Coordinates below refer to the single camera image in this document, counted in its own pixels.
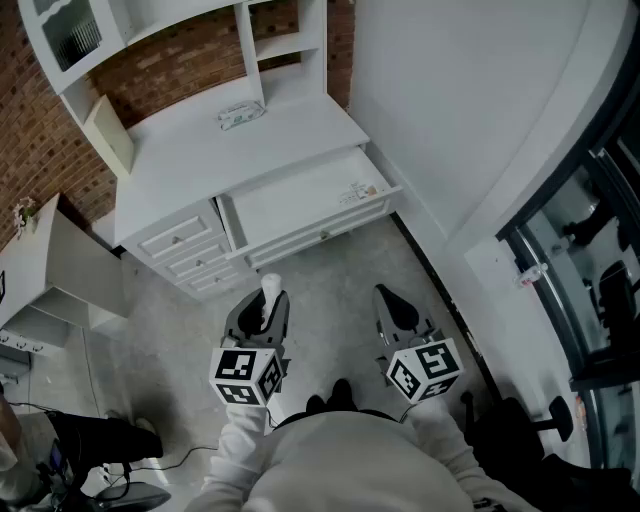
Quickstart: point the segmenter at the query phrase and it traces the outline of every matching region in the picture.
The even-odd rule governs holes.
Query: white bottle
[[[267,274],[262,278],[261,284],[265,298],[265,305],[262,309],[262,328],[264,329],[269,322],[276,299],[282,291],[282,277],[278,274]]]
[[[533,267],[525,270],[513,281],[516,283],[516,285],[518,285],[519,288],[530,286],[532,283],[535,283],[538,279],[540,279],[542,275],[548,270],[548,268],[549,265],[547,265],[546,263],[539,263],[538,265],[534,265]]]

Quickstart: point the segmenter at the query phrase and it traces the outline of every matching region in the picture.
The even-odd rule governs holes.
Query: white desk
[[[58,200],[41,208],[35,233],[0,253],[0,343],[44,355],[64,346],[69,324],[113,336],[127,317],[120,260],[62,215]]]

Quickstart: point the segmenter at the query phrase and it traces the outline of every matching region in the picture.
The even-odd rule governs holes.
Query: drawer front
[[[255,272],[240,272],[228,264],[220,265],[208,272],[178,284],[178,287],[196,299],[202,299],[222,291],[235,282],[256,276]]]
[[[260,268],[327,240],[332,236],[339,235],[345,231],[388,215],[390,208],[390,199],[371,201],[356,209],[341,212],[327,219],[323,219],[303,231],[272,240],[268,244],[253,248],[247,251],[243,257],[249,264],[249,267],[254,269]]]
[[[226,263],[229,241],[226,235],[207,240],[163,261],[154,270],[169,281],[179,283]]]
[[[162,219],[127,239],[123,245],[134,256],[153,267],[223,233],[213,205],[205,201]]]
[[[61,347],[49,345],[48,343],[41,343],[39,341],[33,341],[29,338],[25,338],[24,336],[9,332],[6,329],[0,330],[0,345],[44,356],[50,356],[59,350],[62,350]]]

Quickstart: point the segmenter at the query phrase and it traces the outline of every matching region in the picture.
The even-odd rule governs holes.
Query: open drawer
[[[388,215],[391,187],[360,148],[216,198],[234,267],[259,268]]]

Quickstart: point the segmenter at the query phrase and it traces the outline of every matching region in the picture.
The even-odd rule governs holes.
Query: plastic package
[[[218,114],[220,128],[227,131],[240,124],[258,119],[265,109],[257,101],[243,101],[225,108]]]

